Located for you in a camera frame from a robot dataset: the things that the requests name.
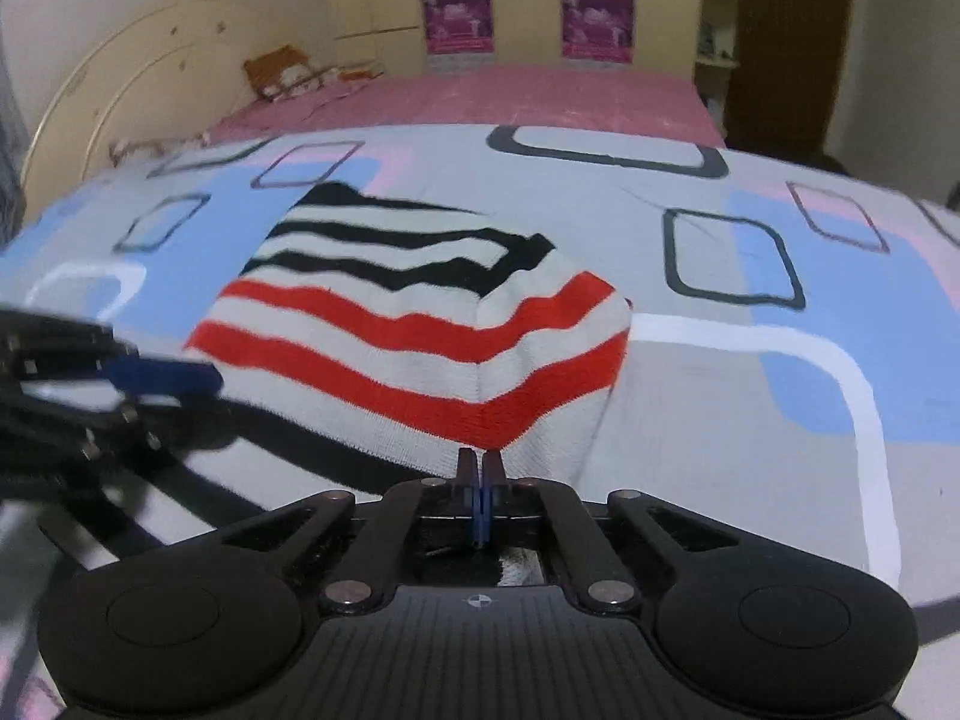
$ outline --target purple poster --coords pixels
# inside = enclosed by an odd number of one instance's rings
[[[634,0],[563,0],[563,56],[629,63]]]
[[[490,0],[424,0],[424,26],[429,55],[493,51]]]

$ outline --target poster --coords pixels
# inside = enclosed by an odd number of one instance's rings
[[[435,73],[493,63],[491,0],[422,0],[426,63]]]
[[[428,55],[493,53],[491,0],[424,0]]]
[[[563,56],[630,63],[634,0],[562,0]]]

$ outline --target pink bedsheet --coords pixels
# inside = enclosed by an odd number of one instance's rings
[[[253,103],[210,136],[222,143],[376,124],[517,124],[724,144],[690,81],[634,70],[501,66],[414,79],[381,76],[283,103]]]

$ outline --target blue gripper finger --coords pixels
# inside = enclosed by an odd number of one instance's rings
[[[473,544],[482,547],[486,543],[483,538],[483,490],[480,487],[480,472],[475,458],[470,474],[470,511],[473,514]]]
[[[215,395],[224,386],[224,377],[209,362],[120,355],[103,360],[100,370],[104,379],[128,395]]]
[[[484,479],[482,493],[483,509],[480,519],[480,545],[486,546],[490,543],[490,524],[491,520],[493,520],[493,488],[491,488],[486,479]]]

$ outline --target screw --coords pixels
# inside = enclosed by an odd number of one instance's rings
[[[625,581],[604,579],[594,581],[587,590],[590,598],[609,607],[617,607],[630,601],[634,597],[634,589]]]
[[[100,447],[95,445],[93,442],[87,442],[82,447],[80,447],[80,452],[83,452],[83,456],[90,460],[96,461],[100,459],[104,453],[100,451]]]
[[[361,604],[366,601],[373,595],[373,591],[371,586],[363,581],[344,579],[328,584],[323,594],[335,604],[351,607],[354,604]]]

